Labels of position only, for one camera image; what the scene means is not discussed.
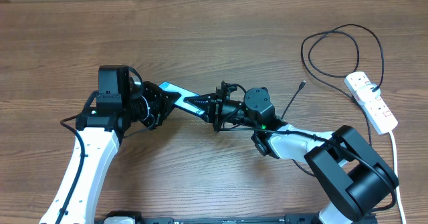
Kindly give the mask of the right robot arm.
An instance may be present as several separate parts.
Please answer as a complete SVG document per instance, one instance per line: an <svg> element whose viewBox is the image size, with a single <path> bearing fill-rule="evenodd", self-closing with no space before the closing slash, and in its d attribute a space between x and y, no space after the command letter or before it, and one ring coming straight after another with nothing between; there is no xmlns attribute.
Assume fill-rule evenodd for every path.
<svg viewBox="0 0 428 224"><path fill-rule="evenodd" d="M216 132L230 123L232 131L251 131L262 155L306 163L330 202L313 223L355 223L397 203L399 180L392 168L351 126L334 132L293 127L276 115L268 89L251 88L242 101L230 98L238 84L222 82L215 92L186 97L202 111L201 118Z"/></svg>

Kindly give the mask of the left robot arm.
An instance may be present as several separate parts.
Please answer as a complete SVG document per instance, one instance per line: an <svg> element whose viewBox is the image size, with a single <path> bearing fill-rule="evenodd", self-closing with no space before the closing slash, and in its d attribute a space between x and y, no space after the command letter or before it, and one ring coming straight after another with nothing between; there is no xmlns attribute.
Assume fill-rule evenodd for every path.
<svg viewBox="0 0 428 224"><path fill-rule="evenodd" d="M98 89L82 111L60 124L70 130L75 144L57 194L41 223L93 223L107 170L127 130L134 122L153 130L160 126L181 97L142 80L126 65L103 65L98 70Z"/></svg>

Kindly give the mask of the Samsung Galaxy smartphone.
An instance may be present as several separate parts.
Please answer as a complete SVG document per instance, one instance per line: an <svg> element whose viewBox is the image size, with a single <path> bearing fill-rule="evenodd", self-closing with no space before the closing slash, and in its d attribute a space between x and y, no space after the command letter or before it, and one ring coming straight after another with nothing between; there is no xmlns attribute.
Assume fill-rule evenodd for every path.
<svg viewBox="0 0 428 224"><path fill-rule="evenodd" d="M176 92L181 95L181 97L174 103L176 108L179 108L195 116L200 116L205 113L204 110L184 101L186 97L197 97L199 96L198 94L168 82L161 83L159 87L166 92Z"/></svg>

